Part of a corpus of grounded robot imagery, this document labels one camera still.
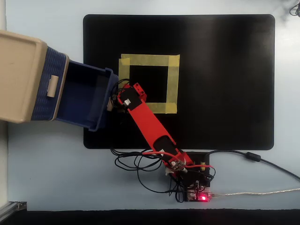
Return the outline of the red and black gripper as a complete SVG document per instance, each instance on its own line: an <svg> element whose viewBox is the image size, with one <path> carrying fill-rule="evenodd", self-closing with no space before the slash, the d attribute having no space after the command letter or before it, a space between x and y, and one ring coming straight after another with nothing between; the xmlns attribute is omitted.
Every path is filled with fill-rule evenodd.
<svg viewBox="0 0 300 225"><path fill-rule="evenodd" d="M117 97L120 104L129 110L133 110L141 104L141 98L147 98L147 94L139 83L135 83L133 87L125 84L119 88Z"/></svg>

